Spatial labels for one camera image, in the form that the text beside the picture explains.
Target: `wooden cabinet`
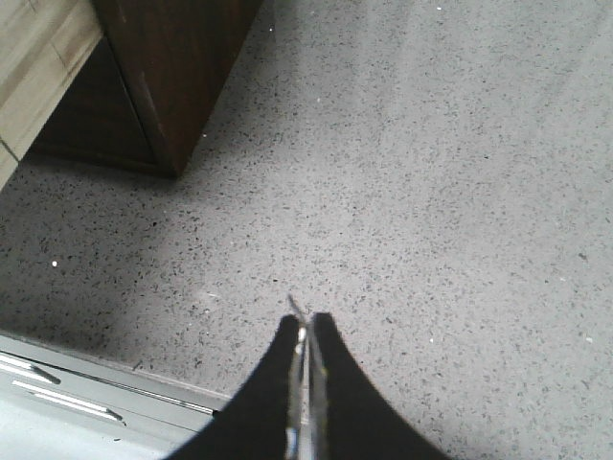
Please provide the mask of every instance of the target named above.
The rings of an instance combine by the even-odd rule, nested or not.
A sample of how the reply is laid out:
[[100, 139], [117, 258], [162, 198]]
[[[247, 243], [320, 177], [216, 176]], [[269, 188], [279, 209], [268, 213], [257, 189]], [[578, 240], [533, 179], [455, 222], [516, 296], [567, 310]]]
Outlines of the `wooden cabinet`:
[[261, 0], [93, 0], [98, 44], [31, 150], [177, 176]]

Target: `terrazzo floor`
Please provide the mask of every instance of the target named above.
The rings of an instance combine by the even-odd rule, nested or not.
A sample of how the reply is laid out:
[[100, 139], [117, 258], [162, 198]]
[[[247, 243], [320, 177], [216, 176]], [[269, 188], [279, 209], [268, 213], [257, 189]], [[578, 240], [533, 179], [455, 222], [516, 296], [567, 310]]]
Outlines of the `terrazzo floor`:
[[27, 158], [0, 330], [232, 395], [292, 292], [458, 459], [613, 458], [613, 3], [266, 0], [176, 182]]

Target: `metal tip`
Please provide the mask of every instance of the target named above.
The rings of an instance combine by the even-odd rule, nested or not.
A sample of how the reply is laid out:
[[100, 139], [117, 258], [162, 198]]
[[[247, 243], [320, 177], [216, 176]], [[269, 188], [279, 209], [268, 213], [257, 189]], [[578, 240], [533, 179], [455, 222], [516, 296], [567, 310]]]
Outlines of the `metal tip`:
[[296, 316], [298, 316], [298, 320], [301, 323], [306, 324], [307, 323], [307, 317], [305, 316], [303, 311], [300, 310], [300, 308], [296, 305], [296, 302], [294, 301], [294, 298], [289, 293], [287, 294], [287, 303], [289, 304], [289, 307], [294, 311], [294, 313], [296, 313]]

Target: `wooden furniture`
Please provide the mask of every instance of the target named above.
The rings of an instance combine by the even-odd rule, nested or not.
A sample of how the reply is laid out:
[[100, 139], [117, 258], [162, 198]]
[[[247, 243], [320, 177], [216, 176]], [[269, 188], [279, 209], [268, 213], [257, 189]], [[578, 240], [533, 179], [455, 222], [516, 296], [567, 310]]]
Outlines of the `wooden furniture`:
[[0, 0], [0, 188], [101, 37], [87, 0]]
[[261, 0], [93, 0], [104, 38], [32, 151], [177, 176]]

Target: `speckled gray floor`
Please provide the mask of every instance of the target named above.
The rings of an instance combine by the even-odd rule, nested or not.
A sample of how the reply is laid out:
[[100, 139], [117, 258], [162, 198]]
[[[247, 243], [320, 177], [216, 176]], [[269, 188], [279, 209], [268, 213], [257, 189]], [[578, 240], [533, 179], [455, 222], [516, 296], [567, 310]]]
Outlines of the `speckled gray floor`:
[[291, 291], [454, 457], [613, 458], [611, 43], [611, 2], [268, 0], [181, 180], [20, 166], [0, 328], [232, 394]]

